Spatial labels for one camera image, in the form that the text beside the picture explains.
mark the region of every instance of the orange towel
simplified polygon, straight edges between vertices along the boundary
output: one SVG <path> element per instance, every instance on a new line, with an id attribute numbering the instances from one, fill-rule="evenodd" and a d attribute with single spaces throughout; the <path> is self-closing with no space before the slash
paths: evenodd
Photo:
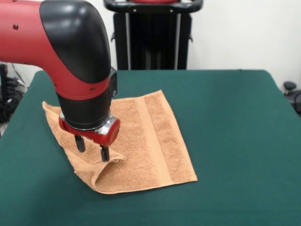
<path id="1" fill-rule="evenodd" d="M 197 181 L 186 145 L 163 92 L 115 99 L 112 114 L 121 120 L 110 161 L 103 162 L 99 145 L 84 138 L 80 153 L 74 136 L 58 125 L 60 107 L 42 104 L 48 124 L 74 172 L 103 194 L 134 192 Z"/>

